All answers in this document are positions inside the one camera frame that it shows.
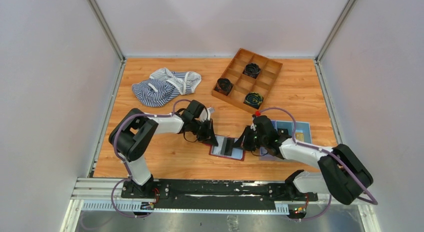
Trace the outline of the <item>red leather card holder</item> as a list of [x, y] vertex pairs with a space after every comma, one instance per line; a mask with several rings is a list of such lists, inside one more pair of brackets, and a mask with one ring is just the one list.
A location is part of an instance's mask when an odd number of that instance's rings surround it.
[[209, 155], [225, 159], [244, 161], [245, 152], [242, 149], [234, 147], [235, 138], [221, 135], [216, 135], [215, 138], [218, 142], [218, 146], [212, 146], [211, 144], [204, 142], [205, 145], [210, 147]]

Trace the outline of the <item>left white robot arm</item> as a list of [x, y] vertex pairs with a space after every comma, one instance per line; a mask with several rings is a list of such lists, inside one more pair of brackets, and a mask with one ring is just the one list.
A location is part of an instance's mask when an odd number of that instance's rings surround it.
[[210, 110], [197, 100], [168, 114], [144, 113], [131, 109], [110, 133], [108, 141], [127, 171], [128, 181], [145, 186], [153, 181], [144, 153], [154, 135], [192, 133], [196, 142], [218, 146]]

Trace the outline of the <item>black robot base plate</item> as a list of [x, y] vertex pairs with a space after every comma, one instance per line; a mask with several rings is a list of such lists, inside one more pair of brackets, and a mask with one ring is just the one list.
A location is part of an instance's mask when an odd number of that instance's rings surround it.
[[315, 193], [297, 192], [284, 182], [155, 179], [145, 186], [124, 182], [121, 198], [152, 199], [157, 208], [271, 210], [279, 201], [315, 202]]

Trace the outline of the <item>dark VIP credit card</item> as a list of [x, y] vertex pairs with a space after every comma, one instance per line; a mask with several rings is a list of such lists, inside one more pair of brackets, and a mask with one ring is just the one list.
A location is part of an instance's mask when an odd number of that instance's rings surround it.
[[278, 128], [278, 129], [277, 129], [277, 132], [278, 132], [279, 136], [282, 136], [282, 137], [290, 137], [290, 134], [289, 134], [289, 130], [288, 130], [288, 129], [285, 129], [285, 128]]

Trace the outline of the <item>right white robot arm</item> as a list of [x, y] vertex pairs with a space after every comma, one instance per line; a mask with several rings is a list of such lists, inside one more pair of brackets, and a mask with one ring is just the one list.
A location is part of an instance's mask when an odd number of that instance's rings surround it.
[[277, 132], [265, 115], [253, 119], [234, 143], [235, 148], [255, 151], [263, 148], [280, 159], [295, 160], [319, 169], [318, 173], [303, 171], [292, 179], [300, 193], [327, 193], [338, 202], [350, 205], [356, 199], [364, 200], [374, 179], [355, 153], [345, 144], [335, 147], [318, 146]]

